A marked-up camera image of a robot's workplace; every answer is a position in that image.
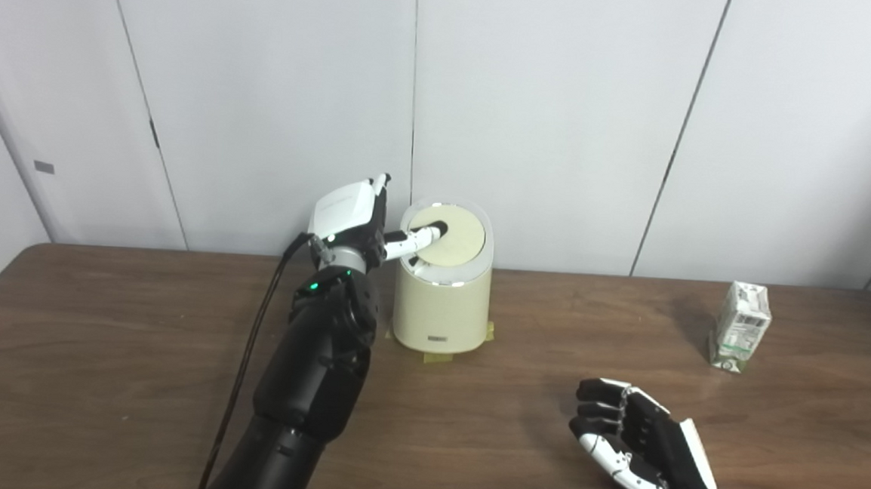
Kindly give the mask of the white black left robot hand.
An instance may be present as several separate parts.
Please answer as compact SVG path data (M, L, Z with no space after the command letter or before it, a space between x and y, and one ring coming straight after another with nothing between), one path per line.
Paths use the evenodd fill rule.
M317 268L342 266L368 274L391 260L417 254L449 232L437 220L424 226L384 232L388 173L339 187L315 204L308 233Z

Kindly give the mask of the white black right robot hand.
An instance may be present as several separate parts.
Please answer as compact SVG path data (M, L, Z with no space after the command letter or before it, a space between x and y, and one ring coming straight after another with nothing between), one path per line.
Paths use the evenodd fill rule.
M577 443L624 489L718 489L697 427L631 383L581 380Z

